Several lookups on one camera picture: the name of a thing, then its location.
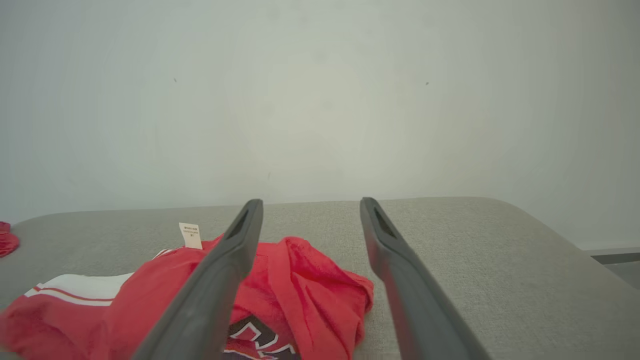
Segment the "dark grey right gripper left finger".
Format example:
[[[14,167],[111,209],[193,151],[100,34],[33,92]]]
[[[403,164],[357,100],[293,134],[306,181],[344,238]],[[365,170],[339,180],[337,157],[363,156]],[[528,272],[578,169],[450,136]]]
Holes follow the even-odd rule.
[[[264,218],[249,200],[135,351],[135,360],[219,360],[240,283],[249,275]]]

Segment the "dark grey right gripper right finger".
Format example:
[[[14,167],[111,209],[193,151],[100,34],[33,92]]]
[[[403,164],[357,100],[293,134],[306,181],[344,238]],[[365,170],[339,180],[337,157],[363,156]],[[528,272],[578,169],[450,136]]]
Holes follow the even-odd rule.
[[[359,203],[371,269],[383,282],[403,360],[488,360],[489,353],[380,203]]]

